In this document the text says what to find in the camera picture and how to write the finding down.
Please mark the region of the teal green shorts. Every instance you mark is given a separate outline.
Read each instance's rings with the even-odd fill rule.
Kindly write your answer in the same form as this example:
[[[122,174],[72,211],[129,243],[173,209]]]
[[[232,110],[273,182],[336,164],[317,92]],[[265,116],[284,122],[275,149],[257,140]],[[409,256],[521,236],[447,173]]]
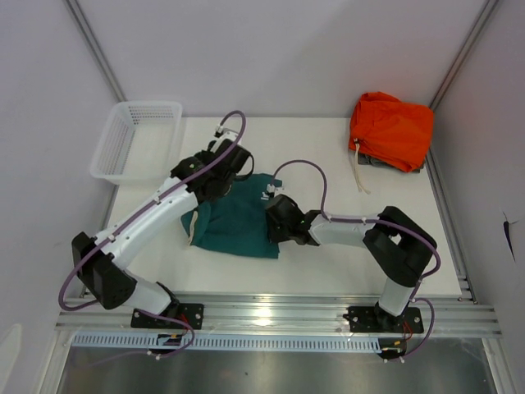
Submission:
[[[265,213],[271,180],[270,174],[254,174],[234,183],[228,195],[184,214],[180,222],[188,243],[223,254],[277,259],[280,249],[269,241]]]

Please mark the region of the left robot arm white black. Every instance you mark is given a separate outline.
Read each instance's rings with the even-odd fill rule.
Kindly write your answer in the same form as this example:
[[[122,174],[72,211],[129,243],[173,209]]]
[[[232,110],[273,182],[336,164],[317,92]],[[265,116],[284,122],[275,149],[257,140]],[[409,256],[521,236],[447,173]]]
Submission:
[[[81,232],[72,241],[75,274],[104,309],[126,305],[148,312],[160,328],[178,318],[176,298],[160,282],[130,273],[135,256],[167,224],[195,210],[203,202],[225,196],[240,171],[253,159],[228,138],[181,160],[153,195],[113,227],[89,237]]]

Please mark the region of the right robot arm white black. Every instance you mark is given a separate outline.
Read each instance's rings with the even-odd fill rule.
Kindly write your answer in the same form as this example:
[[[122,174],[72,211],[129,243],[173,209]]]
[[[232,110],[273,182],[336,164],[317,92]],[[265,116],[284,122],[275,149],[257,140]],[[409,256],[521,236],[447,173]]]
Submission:
[[[386,275],[374,319],[387,332],[403,323],[423,278],[441,267],[436,241],[395,206],[375,217],[330,216],[320,210],[305,213],[290,197],[277,195],[270,199],[266,216],[272,243],[366,249]]]

